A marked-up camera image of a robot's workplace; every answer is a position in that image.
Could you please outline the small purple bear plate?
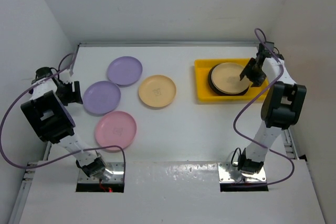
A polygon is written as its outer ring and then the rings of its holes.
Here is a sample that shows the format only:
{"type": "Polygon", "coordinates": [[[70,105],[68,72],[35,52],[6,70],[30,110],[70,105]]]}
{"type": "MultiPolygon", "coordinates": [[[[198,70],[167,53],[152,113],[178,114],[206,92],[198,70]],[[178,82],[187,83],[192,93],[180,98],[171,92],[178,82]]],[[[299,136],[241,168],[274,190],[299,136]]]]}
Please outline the small purple bear plate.
{"type": "Polygon", "coordinates": [[[103,115],[117,108],[121,100],[121,91],[110,81],[98,81],[86,89],[82,100],[86,111],[103,115]]]}

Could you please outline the large purple bear plate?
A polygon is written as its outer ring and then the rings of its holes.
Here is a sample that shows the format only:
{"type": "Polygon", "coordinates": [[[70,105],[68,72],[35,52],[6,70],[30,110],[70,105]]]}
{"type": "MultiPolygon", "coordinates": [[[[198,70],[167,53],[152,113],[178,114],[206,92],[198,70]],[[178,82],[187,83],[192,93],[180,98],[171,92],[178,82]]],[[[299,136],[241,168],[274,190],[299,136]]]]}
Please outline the large purple bear plate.
{"type": "Polygon", "coordinates": [[[107,78],[119,86],[130,86],[140,79],[142,71],[142,63],[137,58],[123,56],[109,64],[107,78]]]}

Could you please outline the pink bear plate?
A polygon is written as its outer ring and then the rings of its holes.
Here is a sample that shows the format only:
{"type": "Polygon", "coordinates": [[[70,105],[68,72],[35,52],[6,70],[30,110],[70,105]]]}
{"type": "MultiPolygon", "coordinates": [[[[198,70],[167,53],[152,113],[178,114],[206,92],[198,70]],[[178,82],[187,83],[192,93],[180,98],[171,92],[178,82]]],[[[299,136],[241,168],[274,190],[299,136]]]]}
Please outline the pink bear plate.
{"type": "Polygon", "coordinates": [[[123,149],[133,143],[136,133],[135,119],[124,111],[113,111],[104,115],[94,130],[99,146],[117,145],[123,149]]]}

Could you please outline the large beige bear plate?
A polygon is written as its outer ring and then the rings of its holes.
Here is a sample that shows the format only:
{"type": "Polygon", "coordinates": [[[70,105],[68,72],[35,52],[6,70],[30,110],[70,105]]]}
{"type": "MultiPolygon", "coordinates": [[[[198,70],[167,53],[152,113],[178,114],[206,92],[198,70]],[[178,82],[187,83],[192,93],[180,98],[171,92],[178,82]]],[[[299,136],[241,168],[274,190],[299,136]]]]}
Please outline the large beige bear plate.
{"type": "Polygon", "coordinates": [[[139,86],[140,100],[152,108],[163,108],[171,104],[176,96],[177,88],[172,79],[164,75],[147,77],[139,86]]]}

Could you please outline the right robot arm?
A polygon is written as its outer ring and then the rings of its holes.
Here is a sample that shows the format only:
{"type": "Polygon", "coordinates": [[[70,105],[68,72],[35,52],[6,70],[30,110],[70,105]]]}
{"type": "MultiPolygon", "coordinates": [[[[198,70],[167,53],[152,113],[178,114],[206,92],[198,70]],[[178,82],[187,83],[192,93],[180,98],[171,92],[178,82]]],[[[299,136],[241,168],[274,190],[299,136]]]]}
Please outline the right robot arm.
{"type": "Polygon", "coordinates": [[[298,122],[307,94],[306,86],[296,83],[289,75],[283,56],[276,56],[277,60],[268,51],[258,52],[240,74],[241,78],[247,77],[253,87],[261,86],[265,80],[271,85],[261,107],[262,123],[238,158],[237,168],[243,173],[260,172],[276,138],[298,122]]]}

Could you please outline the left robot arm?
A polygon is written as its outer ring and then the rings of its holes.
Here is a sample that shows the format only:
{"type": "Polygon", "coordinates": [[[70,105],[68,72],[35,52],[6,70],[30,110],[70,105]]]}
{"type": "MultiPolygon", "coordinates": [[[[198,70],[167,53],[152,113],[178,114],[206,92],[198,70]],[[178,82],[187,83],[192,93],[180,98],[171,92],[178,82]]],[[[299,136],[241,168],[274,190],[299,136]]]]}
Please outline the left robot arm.
{"type": "Polygon", "coordinates": [[[104,179],[106,163],[97,151],[91,151],[78,134],[75,122],[66,106],[70,103],[83,104],[78,81],[53,76],[52,68],[36,70],[32,81],[31,98],[20,106],[31,127],[43,142],[56,144],[76,158],[76,165],[87,177],[104,179]]]}

